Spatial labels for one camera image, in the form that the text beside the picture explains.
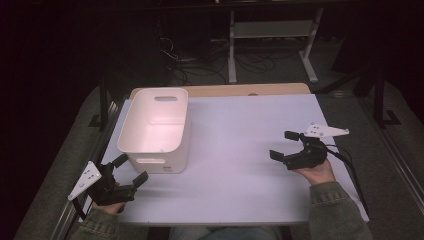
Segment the white plastic storage bin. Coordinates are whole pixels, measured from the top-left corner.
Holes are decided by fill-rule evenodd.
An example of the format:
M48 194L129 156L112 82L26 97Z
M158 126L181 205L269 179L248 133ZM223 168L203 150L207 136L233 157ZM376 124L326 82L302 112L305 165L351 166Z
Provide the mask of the white plastic storage bin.
M182 88L147 88L136 93L117 147L138 171L181 173L188 160L189 95Z

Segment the white metal table frame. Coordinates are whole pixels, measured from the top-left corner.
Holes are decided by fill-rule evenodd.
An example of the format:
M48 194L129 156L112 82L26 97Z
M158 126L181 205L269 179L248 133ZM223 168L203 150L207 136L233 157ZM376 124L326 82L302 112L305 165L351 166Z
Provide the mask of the white metal table frame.
M318 8L312 20L284 20L284 21L254 21L237 22L235 13L230 13L229 22L229 57L228 81L230 84L237 83L235 67L234 42L236 39L253 38L286 38L306 37L305 47L299 51L304 70L311 83L317 83L318 78L310 62L309 55L320 25L324 9Z

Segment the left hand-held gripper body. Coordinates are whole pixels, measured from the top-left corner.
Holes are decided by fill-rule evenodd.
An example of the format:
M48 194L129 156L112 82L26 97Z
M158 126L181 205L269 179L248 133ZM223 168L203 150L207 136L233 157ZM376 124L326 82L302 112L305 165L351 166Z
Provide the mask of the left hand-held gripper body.
M87 193L99 206L133 201L137 186L135 184L117 185L113 171L119 166L120 163L114 162L97 166L89 161L68 195L68 200L73 201L80 194Z

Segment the person's right hand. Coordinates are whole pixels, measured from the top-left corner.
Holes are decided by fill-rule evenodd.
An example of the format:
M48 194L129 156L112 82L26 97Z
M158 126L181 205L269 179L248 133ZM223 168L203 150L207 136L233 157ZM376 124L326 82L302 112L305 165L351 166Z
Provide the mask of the person's right hand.
M311 185L336 181L331 163L328 159L314 168L297 169L296 173L302 175Z

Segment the person's left hand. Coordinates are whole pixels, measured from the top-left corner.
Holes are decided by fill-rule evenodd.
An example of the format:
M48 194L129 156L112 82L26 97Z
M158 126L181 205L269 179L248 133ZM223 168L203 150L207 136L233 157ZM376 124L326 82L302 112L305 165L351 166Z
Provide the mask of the person's left hand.
M103 212L110 214L110 215L119 214L120 212L123 211L125 206L126 206L125 202L114 203L114 204L111 204L111 205L98 205L96 202L92 203L93 209L103 211Z

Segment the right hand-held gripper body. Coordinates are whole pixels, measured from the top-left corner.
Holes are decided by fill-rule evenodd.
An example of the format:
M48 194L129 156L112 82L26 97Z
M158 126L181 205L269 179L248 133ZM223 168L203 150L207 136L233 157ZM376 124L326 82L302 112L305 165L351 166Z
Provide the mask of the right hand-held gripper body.
M324 137L335 137L348 135L348 129L324 126L311 123L308 128L300 134L300 142L303 149L299 153L284 155L284 165L288 170L297 170L302 168L314 168L322 164L330 153L339 160L346 162L347 159L339 153L330 150L321 139Z

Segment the black metal stand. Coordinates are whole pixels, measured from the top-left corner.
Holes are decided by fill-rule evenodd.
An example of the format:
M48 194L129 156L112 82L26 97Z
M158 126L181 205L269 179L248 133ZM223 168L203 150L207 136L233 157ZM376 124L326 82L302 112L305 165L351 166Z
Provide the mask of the black metal stand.
M392 110L384 109L385 78L384 70L378 67L376 70L376 80L374 85L374 107L373 118L381 129L387 126L400 125L401 122Z
M91 117L89 127L98 127L100 131L103 131L109 118L108 90L104 77L99 81L99 105L100 113Z

